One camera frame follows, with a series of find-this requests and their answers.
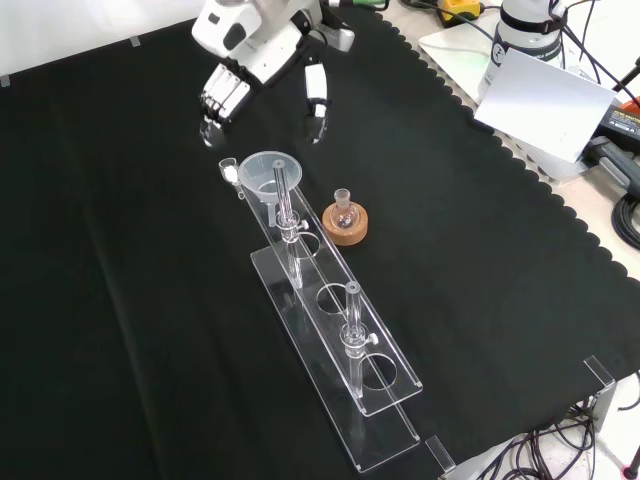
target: clear acrylic rack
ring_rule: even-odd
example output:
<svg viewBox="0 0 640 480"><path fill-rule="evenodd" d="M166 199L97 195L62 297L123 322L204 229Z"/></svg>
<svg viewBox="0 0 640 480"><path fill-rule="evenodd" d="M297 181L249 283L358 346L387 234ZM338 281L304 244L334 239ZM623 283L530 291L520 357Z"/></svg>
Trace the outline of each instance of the clear acrylic rack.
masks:
<svg viewBox="0 0 640 480"><path fill-rule="evenodd" d="M422 383L297 188L298 162L262 152L220 170L269 242L251 259L356 469L419 445L400 402Z"/></svg>

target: black tablecloth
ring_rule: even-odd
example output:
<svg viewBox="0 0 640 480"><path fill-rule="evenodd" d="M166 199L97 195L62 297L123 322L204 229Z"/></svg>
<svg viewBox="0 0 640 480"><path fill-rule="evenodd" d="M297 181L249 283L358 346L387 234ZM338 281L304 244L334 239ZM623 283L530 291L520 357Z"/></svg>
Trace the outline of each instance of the black tablecloth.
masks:
<svg viewBox="0 0 640 480"><path fill-rule="evenodd" d="M287 152L316 212L338 187L367 208L344 256L424 383L409 417L458 463L598 390L590 355L640 367L638 283L389 25L343 16L317 146L298 66L206 150L215 61L189 23L0 90L3 478L357 477L252 270L228 155ZM368 476L438 473L422 445Z"/></svg>

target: metal bracket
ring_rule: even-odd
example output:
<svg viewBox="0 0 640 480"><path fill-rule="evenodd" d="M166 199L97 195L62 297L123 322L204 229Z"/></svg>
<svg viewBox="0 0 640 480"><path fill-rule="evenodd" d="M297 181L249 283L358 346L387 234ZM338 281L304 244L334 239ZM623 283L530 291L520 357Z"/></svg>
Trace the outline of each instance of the metal bracket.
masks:
<svg viewBox="0 0 640 480"><path fill-rule="evenodd" d="M442 468L442 475L440 478L446 478L451 472L456 469L456 462L453 461L447 449L444 448L437 435L434 435L429 440L424 442L431 451L431 455L436 459L438 465Z"/></svg>
<svg viewBox="0 0 640 480"><path fill-rule="evenodd" d="M584 364L591 370L591 373L602 383L602 390L595 394L596 403L593 406L593 427L596 432L600 432L604 427L607 414L613 404L613 397L618 384L606 368L593 355L584 361Z"/></svg>

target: cable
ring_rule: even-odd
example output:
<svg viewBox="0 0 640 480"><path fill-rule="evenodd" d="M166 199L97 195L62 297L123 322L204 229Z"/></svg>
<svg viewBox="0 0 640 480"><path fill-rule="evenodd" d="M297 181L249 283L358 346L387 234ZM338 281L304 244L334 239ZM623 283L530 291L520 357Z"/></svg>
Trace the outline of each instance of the cable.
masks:
<svg viewBox="0 0 640 480"><path fill-rule="evenodd" d="M591 3L591 2L599 2L600 0L580 0L579 2L576 3L572 3L571 5L569 5L567 7L567 10L569 10L570 8L575 7L576 5L582 5L583 3Z"/></svg>
<svg viewBox="0 0 640 480"><path fill-rule="evenodd" d="M627 193L622 197L611 212L611 223L616 234L627 245L640 250L640 232L633 226L633 212L640 201Z"/></svg>
<svg viewBox="0 0 640 480"><path fill-rule="evenodd" d="M591 480L595 475L595 448L596 448L596 440L595 440L595 427L593 424L593 408L589 408L587 402L585 402L584 407L579 407L577 405L571 407L569 413L566 416L566 420L575 422L571 425L560 426L557 423L548 430L541 431L536 429L532 432L529 432L524 439L520 441L512 440L507 447L498 454L498 456L489 464L489 466L480 474L478 480L497 480L498 474L500 472L500 468L504 462L504 458L507 453L514 448L517 448L516 458L515 458L515 468L507 472L502 480L516 480L516 479L539 479L539 480L560 480L562 479L570 470L575 466L578 460L581 458L584 452L588 452L590 449L594 450L593 453L593 467L591 470ZM573 442L569 441L567 437L564 435L564 430L574 429L577 427L584 428L584 434L582 436L582 444L575 445ZM545 435L550 435L552 433L559 433L562 440L565 441L570 447L574 448L578 451L578 453L572 458L569 464L565 467L565 469L560 472L557 477L553 477L547 463L542 456L542 452L540 450L540 438ZM531 451L531 466L524 467L521 464L521 456L525 447L529 447Z"/></svg>
<svg viewBox="0 0 640 480"><path fill-rule="evenodd" d="M591 0L591 8L589 8L589 15L587 15L587 22L584 24L584 31L582 32L582 45L584 46L587 40L587 30L589 29L589 22L591 21L591 14L593 13L593 8L596 6L596 0ZM584 50L580 52L579 60L582 60L582 55L584 54Z"/></svg>
<svg viewBox="0 0 640 480"><path fill-rule="evenodd" d="M616 77L614 77L611 72L609 72L609 70L607 70L606 68L604 68L602 66L602 64L596 60L593 55L591 55L588 50L586 48L584 48L584 45L582 45L582 42L580 42L580 40L578 40L578 37L576 37L576 35L571 31L571 29L569 28L569 26L565 26L564 27L564 33L578 46L578 48L580 48L580 50L582 50L584 52L584 54L587 56L587 58L592 62L592 64L597 65L598 67L600 67L600 70L602 70L604 73L607 74L607 76L609 78L611 78L611 80L613 80L614 82L616 82L616 84L622 88L622 90L624 90L627 95L629 95L629 97L631 97L631 99L634 101L634 103L638 106L638 108L640 108L640 101L633 95L633 93L631 93L631 91L625 87L624 85L622 85L622 83L620 83L620 80L618 80Z"/></svg>
<svg viewBox="0 0 640 480"><path fill-rule="evenodd" d="M437 5L431 5L430 3L426 3L423 0L400 0L400 2L407 6L407 7L411 7L411 8L417 8L420 10L438 10L442 13L446 13L447 15L451 15L452 17L457 18L458 20L460 20L461 22L464 22L468 25L471 25L473 28L475 28L476 30L478 30L480 33L482 33L485 37L487 37L489 40L491 40L491 42L493 43L493 36L488 33L486 30L484 30L483 28L479 27L478 25L476 25L475 23L473 23L471 20L469 20L468 18L465 18L462 15L459 15L457 13L454 12L450 12L449 10L445 10L444 8L440 8Z"/></svg>
<svg viewBox="0 0 640 480"><path fill-rule="evenodd" d="M560 30L560 51L562 52L562 69L567 69L567 57L564 54L564 36L562 30Z"/></svg>
<svg viewBox="0 0 640 480"><path fill-rule="evenodd" d="M638 376L638 380L640 380L640 372L636 372L636 375ZM638 400L636 400L636 403L634 403L633 405L630 405L628 407L620 407L618 411L628 412L629 410L633 410L634 408L636 408L638 405L640 405L640 397L638 397Z"/></svg>

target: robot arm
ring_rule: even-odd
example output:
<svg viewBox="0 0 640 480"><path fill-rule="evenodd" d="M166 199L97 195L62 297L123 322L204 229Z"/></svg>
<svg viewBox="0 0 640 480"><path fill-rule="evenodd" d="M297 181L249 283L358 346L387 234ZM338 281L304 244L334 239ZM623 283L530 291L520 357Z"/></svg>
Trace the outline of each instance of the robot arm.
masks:
<svg viewBox="0 0 640 480"><path fill-rule="evenodd" d="M323 38L331 39L328 44L348 51L353 32L341 23L336 29L331 20L331 25L322 23L318 0L208 0L192 30L196 41L220 58L200 96L205 144L223 141L225 126L294 58L304 35L320 27ZM328 106L322 63L308 59L305 76L310 110L305 127L309 140L317 143L326 129Z"/></svg>

